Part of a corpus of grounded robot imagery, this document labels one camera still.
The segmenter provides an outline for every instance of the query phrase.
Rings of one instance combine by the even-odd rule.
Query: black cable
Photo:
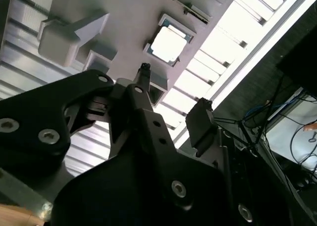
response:
[[[294,141],[294,138],[295,138],[295,136],[297,135],[297,133],[298,133],[301,129],[303,129],[306,125],[310,125],[310,124],[313,124],[313,123],[315,123],[315,122],[317,122],[317,119],[314,120],[314,121],[312,121],[312,122],[309,122],[309,123],[307,123],[307,124],[305,124],[305,125],[303,125],[303,126],[301,126],[299,129],[297,129],[297,130],[295,131],[295,133],[293,134],[293,136],[292,136],[292,138],[291,138],[291,142],[290,142],[289,149],[290,149],[290,152],[291,152],[291,155],[292,155],[293,159],[294,159],[295,162],[297,162],[297,164],[299,164],[299,165],[301,165],[302,163],[300,163],[300,162],[295,158],[294,153],[293,153],[293,141]],[[317,144],[314,146],[313,150],[309,153],[309,155],[308,155],[307,158],[311,157],[311,155],[314,153],[314,151],[315,151],[316,149],[317,149]]]
[[[310,103],[313,103],[313,104],[317,104],[317,100],[314,100],[314,101],[309,101],[309,100],[305,100],[303,98],[297,98],[298,100],[301,100],[301,101],[306,101],[306,102],[310,102]]]
[[[291,121],[293,121],[294,123],[297,123],[297,124],[301,125],[301,126],[305,126],[306,125],[306,124],[299,123],[299,122],[293,120],[292,118],[287,117],[286,115],[283,115],[282,113],[278,113],[278,114],[283,116],[283,117],[285,117],[285,118],[287,118],[287,119],[289,119],[289,120],[291,120]]]
[[[255,144],[258,144],[258,143],[259,143],[260,138],[261,138],[261,135],[262,135],[262,133],[264,132],[264,129],[266,128],[267,120],[268,120],[268,118],[269,118],[269,116],[270,116],[270,113],[271,113],[271,110],[272,110],[272,108],[273,108],[274,102],[275,102],[275,100],[276,100],[276,97],[277,97],[277,95],[278,95],[278,92],[279,92],[279,90],[280,90],[280,88],[281,88],[281,85],[282,85],[282,83],[283,83],[283,78],[284,78],[284,75],[280,78],[280,80],[279,80],[279,82],[278,82],[278,85],[277,85],[277,87],[276,87],[276,90],[275,90],[274,95],[273,95],[272,100],[271,100],[271,104],[269,105],[268,110],[267,110],[267,112],[266,112],[266,114],[265,114],[265,122],[264,122],[264,124],[263,124],[263,125],[261,126],[261,128],[260,128],[260,131],[259,131],[258,136],[257,136],[257,138],[256,138]]]

